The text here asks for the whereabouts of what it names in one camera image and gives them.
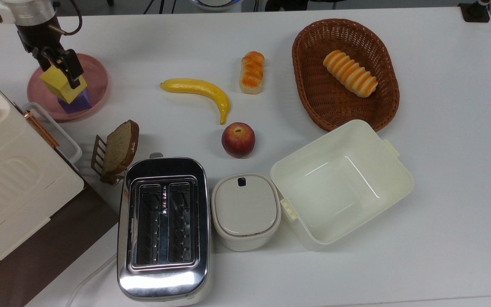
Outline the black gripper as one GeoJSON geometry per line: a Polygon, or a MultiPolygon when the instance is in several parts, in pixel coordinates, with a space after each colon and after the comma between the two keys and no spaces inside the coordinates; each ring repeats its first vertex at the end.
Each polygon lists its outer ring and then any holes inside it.
{"type": "Polygon", "coordinates": [[[60,23],[41,23],[33,26],[16,25],[18,35],[25,50],[43,72],[46,72],[55,61],[55,66],[65,75],[71,89],[80,86],[79,78],[84,73],[79,58],[74,50],[65,50],[60,44],[62,35],[50,28],[60,29],[60,23]]]}

